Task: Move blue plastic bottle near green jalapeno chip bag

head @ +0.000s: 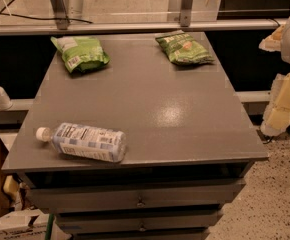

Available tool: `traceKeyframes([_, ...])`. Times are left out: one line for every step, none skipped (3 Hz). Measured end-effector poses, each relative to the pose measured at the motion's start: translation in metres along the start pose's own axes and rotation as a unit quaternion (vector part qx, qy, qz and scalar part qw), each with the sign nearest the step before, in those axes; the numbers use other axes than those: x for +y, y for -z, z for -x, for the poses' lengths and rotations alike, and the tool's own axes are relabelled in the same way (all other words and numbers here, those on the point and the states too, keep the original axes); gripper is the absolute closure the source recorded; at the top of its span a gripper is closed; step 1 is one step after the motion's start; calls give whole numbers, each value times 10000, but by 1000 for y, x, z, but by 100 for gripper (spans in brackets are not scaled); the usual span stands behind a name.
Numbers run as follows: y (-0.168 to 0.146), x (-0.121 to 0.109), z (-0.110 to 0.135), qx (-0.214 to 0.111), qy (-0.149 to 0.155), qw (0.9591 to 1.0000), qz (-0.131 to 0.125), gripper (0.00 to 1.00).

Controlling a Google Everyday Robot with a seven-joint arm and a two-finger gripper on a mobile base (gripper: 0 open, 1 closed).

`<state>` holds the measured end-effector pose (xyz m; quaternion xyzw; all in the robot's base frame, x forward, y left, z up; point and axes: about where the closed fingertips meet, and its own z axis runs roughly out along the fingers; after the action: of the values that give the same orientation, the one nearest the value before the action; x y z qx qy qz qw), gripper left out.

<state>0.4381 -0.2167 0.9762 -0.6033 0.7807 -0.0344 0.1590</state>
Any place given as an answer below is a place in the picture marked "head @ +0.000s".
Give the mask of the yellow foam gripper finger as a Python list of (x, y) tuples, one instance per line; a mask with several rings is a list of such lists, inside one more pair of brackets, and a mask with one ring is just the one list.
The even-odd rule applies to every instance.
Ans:
[(277, 74), (271, 87), (270, 101), (263, 114), (260, 130), (267, 136), (278, 136), (290, 125), (290, 73)]
[(283, 30), (284, 25), (279, 26), (274, 32), (260, 42), (259, 48), (268, 52), (280, 52)]

